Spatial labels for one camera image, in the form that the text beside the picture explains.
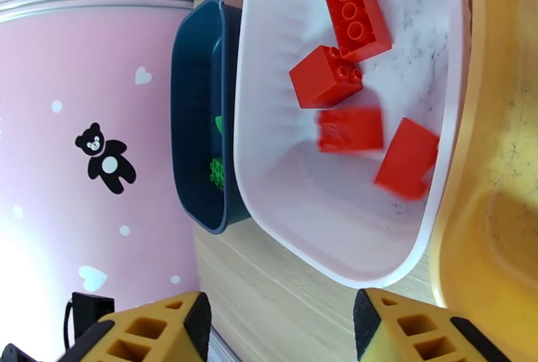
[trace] lego brick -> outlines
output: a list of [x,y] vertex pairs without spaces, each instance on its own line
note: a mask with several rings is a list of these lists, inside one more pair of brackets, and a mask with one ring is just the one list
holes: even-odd
[[361,62],[392,48],[377,0],[326,0],[342,57]]
[[320,45],[295,68],[290,78],[302,108],[332,108],[362,89],[362,73],[337,48]]
[[322,110],[318,117],[317,145],[325,153],[383,148],[383,117],[378,108]]
[[410,119],[402,119],[374,183],[406,200],[420,200],[423,181],[434,166],[439,136]]

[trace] wooden table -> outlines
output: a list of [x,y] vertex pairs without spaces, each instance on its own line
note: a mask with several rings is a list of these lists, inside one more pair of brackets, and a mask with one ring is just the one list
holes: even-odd
[[[215,328],[243,361],[356,360],[356,291],[304,263],[254,221],[235,224],[218,237],[196,227],[196,251]],[[389,290],[433,303],[428,255]]]

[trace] white dot decal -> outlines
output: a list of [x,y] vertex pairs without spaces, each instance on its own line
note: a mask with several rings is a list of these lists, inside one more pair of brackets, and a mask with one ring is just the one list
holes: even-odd
[[63,108],[62,101],[55,100],[55,101],[52,103],[52,111],[53,111],[55,114],[59,114],[60,112],[62,112],[62,108]]
[[24,217],[24,210],[20,206],[15,206],[13,208],[13,215],[18,219],[22,219]]
[[120,234],[122,236],[128,236],[130,234],[130,228],[128,225],[123,225],[120,227]]

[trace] white heart decal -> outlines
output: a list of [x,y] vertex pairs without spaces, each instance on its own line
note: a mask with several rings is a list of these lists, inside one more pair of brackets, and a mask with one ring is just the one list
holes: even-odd
[[152,78],[151,74],[146,71],[146,68],[139,67],[137,73],[134,75],[134,83],[137,85],[145,85],[146,83],[151,82]]
[[80,267],[79,275],[84,280],[84,289],[89,293],[96,292],[108,278],[107,274],[89,265]]

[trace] black teddy bear sticker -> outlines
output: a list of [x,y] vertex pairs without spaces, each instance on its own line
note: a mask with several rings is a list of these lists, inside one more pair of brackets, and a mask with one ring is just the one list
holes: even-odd
[[112,193],[123,193],[124,187],[120,178],[129,184],[137,179],[135,168],[122,156],[127,150],[125,143],[115,140],[105,141],[98,123],[92,123],[82,135],[76,138],[75,144],[90,156],[89,178],[94,180],[101,176]]

